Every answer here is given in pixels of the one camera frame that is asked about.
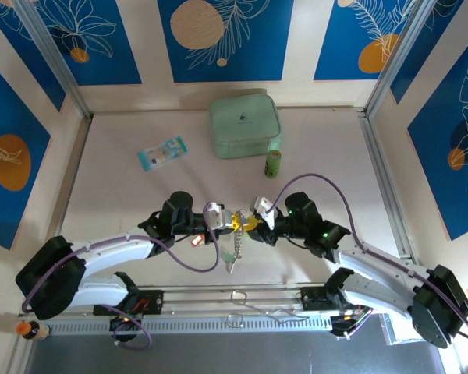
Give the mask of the silver keyring band with rings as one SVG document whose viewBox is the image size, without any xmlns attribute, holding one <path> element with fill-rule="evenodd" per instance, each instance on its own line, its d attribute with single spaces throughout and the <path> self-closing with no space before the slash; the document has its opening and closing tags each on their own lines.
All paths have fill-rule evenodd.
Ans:
<svg viewBox="0 0 468 374">
<path fill-rule="evenodd" d="M 237 212 L 234 213 L 233 215 L 233 224 L 235 226 L 234 230 L 234 259 L 238 260 L 242 258 L 241 254 L 241 248 L 242 248 L 242 240 L 244 236 L 244 222 L 245 222 L 245 217 L 244 217 L 244 211 L 243 210 L 238 210 Z"/>
</svg>

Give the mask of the mint green zip case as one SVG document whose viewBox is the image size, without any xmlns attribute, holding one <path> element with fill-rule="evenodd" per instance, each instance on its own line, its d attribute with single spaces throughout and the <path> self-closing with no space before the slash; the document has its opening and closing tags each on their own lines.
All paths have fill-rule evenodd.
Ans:
<svg viewBox="0 0 468 374">
<path fill-rule="evenodd" d="M 217 157 L 251 157 L 280 149 L 282 125 L 267 94 L 219 98 L 211 102 L 209 113 Z"/>
</svg>

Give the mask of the small green bottle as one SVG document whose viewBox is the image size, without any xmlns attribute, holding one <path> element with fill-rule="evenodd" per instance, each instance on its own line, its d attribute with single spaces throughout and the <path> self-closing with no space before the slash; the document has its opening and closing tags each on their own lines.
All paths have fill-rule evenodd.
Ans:
<svg viewBox="0 0 468 374">
<path fill-rule="evenodd" d="M 276 178 L 278 176 L 282 154 L 279 150 L 269 150 L 266 154 L 264 174 L 267 178 Z"/>
</svg>

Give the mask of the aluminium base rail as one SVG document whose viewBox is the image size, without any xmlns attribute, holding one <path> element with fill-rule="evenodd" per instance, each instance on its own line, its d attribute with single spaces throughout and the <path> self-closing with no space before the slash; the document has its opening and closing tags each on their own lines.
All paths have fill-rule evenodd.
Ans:
<svg viewBox="0 0 468 374">
<path fill-rule="evenodd" d="M 320 287 L 324 284 L 299 284 L 293 288 L 277 286 L 276 288 L 248 288 L 257 294 L 261 292 L 284 292 L 295 291 L 296 301 L 300 301 L 300 289 L 304 287 Z M 236 289 L 244 291 L 242 288 L 189 288 L 189 289 L 143 289 L 141 291 L 162 291 L 164 293 L 163 302 L 199 302 L 201 295 L 213 298 L 214 296 L 226 297 L 229 292 Z M 416 297 L 416 293 L 421 292 L 421 288 L 414 288 L 408 293 L 407 298 L 401 298 L 401 294 L 386 288 L 386 286 L 352 275 L 347 278 L 342 287 L 345 296 L 353 303 L 365 305 L 372 309 L 386 313 L 397 313 L 407 318 L 411 317 L 414 310 L 413 305 L 421 302 Z M 87 305 L 111 305 L 117 304 L 127 295 L 127 286 L 119 278 L 99 280 L 97 282 L 85 282 L 80 285 L 70 286 L 62 284 L 60 286 L 41 286 L 38 290 L 25 292 L 25 313 L 33 312 L 40 320 L 51 319 L 64 312 L 66 309 Z"/>
</svg>

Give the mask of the clear plastic bag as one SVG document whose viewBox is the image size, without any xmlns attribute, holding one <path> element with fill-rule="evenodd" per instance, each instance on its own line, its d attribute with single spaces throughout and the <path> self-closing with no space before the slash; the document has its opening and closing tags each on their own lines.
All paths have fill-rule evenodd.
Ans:
<svg viewBox="0 0 468 374">
<path fill-rule="evenodd" d="M 384 313 L 380 315 L 380 322 L 387 345 L 411 343 L 418 337 L 412 323 L 400 316 Z"/>
</svg>

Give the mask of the bottle with orange cap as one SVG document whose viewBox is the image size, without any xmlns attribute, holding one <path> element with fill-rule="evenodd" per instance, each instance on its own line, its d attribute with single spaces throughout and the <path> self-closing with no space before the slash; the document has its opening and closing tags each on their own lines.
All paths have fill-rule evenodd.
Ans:
<svg viewBox="0 0 468 374">
<path fill-rule="evenodd" d="M 17 324 L 16 333 L 25 340 L 45 340 L 50 336 L 50 327 L 37 321 L 22 321 Z"/>
</svg>

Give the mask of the aluminium table side rail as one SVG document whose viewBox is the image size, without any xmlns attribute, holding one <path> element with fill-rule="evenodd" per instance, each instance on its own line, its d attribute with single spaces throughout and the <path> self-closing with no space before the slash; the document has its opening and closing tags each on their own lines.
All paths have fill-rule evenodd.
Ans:
<svg viewBox="0 0 468 374">
<path fill-rule="evenodd" d="M 403 259 L 412 259 L 413 250 L 410 237 L 406 230 L 406 226 L 402 218 L 402 211 L 400 209 L 399 202 L 395 195 L 394 186 L 388 173 L 387 163 L 383 157 L 380 143 L 375 134 L 373 124 L 365 113 L 360 113 L 360 125 L 368 152 L 370 154 L 374 173 L 378 181 L 381 197 L 386 209 L 386 214 L 392 229 L 393 237 L 395 239 L 395 245 L 398 254 Z"/>
<path fill-rule="evenodd" d="M 77 129 L 76 137 L 73 140 L 73 146 L 69 154 L 69 159 L 64 170 L 62 183 L 60 185 L 54 210 L 52 212 L 51 220 L 47 229 L 46 239 L 50 239 L 61 233 L 91 123 L 91 118 L 84 119 Z"/>
</svg>

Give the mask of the light blue wipes packet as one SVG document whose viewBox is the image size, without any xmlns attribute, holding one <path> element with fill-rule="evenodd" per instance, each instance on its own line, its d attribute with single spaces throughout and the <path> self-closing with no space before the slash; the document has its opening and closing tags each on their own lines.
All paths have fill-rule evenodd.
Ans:
<svg viewBox="0 0 468 374">
<path fill-rule="evenodd" d="M 141 150 L 138 157 L 143 170 L 150 171 L 173 158 L 182 156 L 186 152 L 187 148 L 183 139 L 177 136 L 154 148 Z"/>
</svg>

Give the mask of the aluminium frame post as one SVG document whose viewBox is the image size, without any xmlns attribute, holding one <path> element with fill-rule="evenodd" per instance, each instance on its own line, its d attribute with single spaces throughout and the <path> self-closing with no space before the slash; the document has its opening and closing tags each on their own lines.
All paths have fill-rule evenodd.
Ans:
<svg viewBox="0 0 468 374">
<path fill-rule="evenodd" d="M 399 38 L 390 54 L 384 69 L 378 77 L 374 89 L 364 106 L 364 114 L 371 119 L 379 108 L 384 96 L 390 91 L 390 86 L 398 71 L 402 67 L 406 56 L 409 54 L 414 42 L 421 32 L 426 19 L 431 12 L 436 0 L 416 0 L 414 9 L 406 21 Z"/>
<path fill-rule="evenodd" d="M 62 89 L 70 97 L 82 117 L 90 121 L 93 113 L 83 99 L 73 74 L 34 5 L 29 0 L 11 0 L 11 3 Z"/>
</svg>

